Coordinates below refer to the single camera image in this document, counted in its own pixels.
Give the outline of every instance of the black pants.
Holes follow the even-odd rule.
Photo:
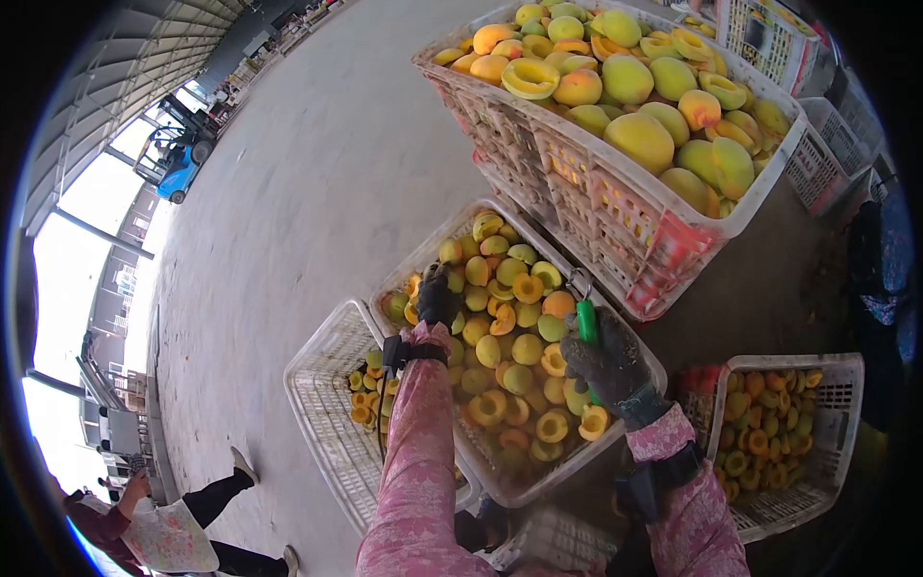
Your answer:
[[[186,493],[183,501],[204,529],[224,511],[237,493],[252,486],[253,480],[235,468],[233,475],[215,481],[195,493]],[[218,571],[222,573],[240,577],[285,577],[288,574],[288,565],[284,559],[273,559],[219,541],[212,541],[211,546],[218,555]]]

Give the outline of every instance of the forklift wheel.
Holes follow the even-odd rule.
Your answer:
[[[192,162],[196,164],[202,164],[211,156],[211,151],[214,150],[215,145],[207,140],[201,140],[192,147]]]

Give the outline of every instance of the fruit crate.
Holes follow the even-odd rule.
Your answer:
[[[822,216],[871,166],[869,148],[825,98],[798,100],[808,115],[785,175],[812,216]]]
[[[810,78],[821,37],[774,0],[717,0],[718,43],[797,96]]]
[[[581,519],[545,505],[534,511],[510,541],[486,557],[497,571],[514,572],[521,560],[542,561],[560,571],[588,571],[598,560],[611,560],[615,539]]]
[[[722,367],[693,369],[679,385],[679,401],[696,440],[714,461],[724,415],[727,377],[735,371],[820,368],[815,391],[814,444],[804,457],[805,476],[788,489],[761,493],[744,508],[731,505],[737,533],[751,543],[814,519],[836,502],[843,488],[859,427],[865,364],[862,355],[741,355]]]
[[[378,508],[382,465],[376,433],[350,418],[347,378],[382,343],[366,304],[346,300],[295,355],[283,377],[307,446],[359,535],[366,533]],[[481,486],[457,452],[455,463],[468,481],[456,495],[455,511],[461,511],[477,501]]]
[[[575,272],[577,272],[575,267],[567,262],[560,253],[551,247],[534,228],[523,221],[515,212],[492,198],[480,198],[469,203],[437,228],[373,292],[369,298],[369,302],[372,303],[370,307],[372,318],[384,335],[398,334],[401,329],[399,325],[390,320],[388,315],[386,309],[388,296],[396,291],[403,290],[412,274],[425,270],[427,266],[438,260],[439,245],[442,244],[442,241],[447,238],[469,234],[474,224],[474,216],[481,210],[494,210],[520,234],[523,242],[532,245],[544,260],[554,265],[564,279],[570,280],[574,277]],[[607,307],[615,312],[612,305],[607,303],[596,291],[591,293],[590,300],[598,307]],[[616,313],[616,318],[622,320],[618,313]],[[625,323],[625,327],[628,331],[631,331],[627,323]],[[638,339],[638,344],[644,360],[650,368],[653,385],[658,391],[664,392],[666,390],[666,371],[664,367],[640,338]],[[625,435],[625,424],[621,420],[615,420],[601,438],[590,443],[584,443],[565,459],[557,462],[553,469],[544,477],[536,480],[531,486],[508,487],[501,483],[497,464],[493,462],[492,453],[485,444],[483,434],[473,430],[461,421],[457,406],[455,417],[452,425],[455,433],[456,451],[464,459],[490,497],[507,508],[523,507],[539,498],[576,473],[596,455],[605,451],[606,448]]]
[[[412,58],[461,130],[474,142],[491,184],[514,198],[639,321],[659,318],[715,254],[749,224],[785,168],[807,125],[790,95],[738,56],[719,52],[734,79],[775,102],[792,127],[767,166],[725,219],[709,219],[656,176],[579,126],[509,92],[431,62],[490,23],[513,19],[524,1],[498,8],[429,44]],[[578,1],[585,8],[595,4]],[[652,30],[678,24],[638,8],[600,0]]]

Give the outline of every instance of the shoe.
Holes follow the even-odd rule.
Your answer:
[[[236,447],[231,448],[231,456],[234,458],[234,469],[240,469],[246,476],[253,479],[254,485],[259,485],[259,476],[250,468],[250,465],[246,462],[244,455],[237,450]]]
[[[285,559],[285,564],[289,568],[288,577],[295,577],[298,574],[298,555],[295,554],[291,545],[286,545],[282,550],[282,558]]]

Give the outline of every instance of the wall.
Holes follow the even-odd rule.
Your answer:
[[[253,37],[265,30],[275,36],[277,30],[271,26],[273,20],[285,12],[304,13],[307,0],[263,0],[260,12],[247,12],[228,29],[221,43],[211,53],[206,70],[196,77],[202,89],[211,94],[215,88],[233,74],[244,58],[244,48]]]

